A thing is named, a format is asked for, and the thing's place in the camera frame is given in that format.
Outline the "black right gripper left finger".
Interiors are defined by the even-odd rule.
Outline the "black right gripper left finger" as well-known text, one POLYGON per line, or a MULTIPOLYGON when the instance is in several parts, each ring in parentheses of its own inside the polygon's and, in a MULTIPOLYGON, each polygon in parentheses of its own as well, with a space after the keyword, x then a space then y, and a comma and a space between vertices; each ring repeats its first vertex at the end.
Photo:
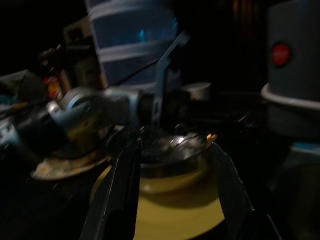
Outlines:
POLYGON ((81 240, 132 240, 140 192, 141 140, 130 141, 95 191, 81 240))

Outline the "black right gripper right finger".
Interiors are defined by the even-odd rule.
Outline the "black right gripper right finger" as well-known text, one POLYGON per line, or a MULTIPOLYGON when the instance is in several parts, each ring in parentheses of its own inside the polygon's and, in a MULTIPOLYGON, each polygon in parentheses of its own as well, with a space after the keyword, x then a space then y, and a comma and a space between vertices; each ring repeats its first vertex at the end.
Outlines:
POLYGON ((219 201, 232 240, 282 240, 272 218, 250 199, 230 156, 213 143, 210 147, 216 169, 219 201))

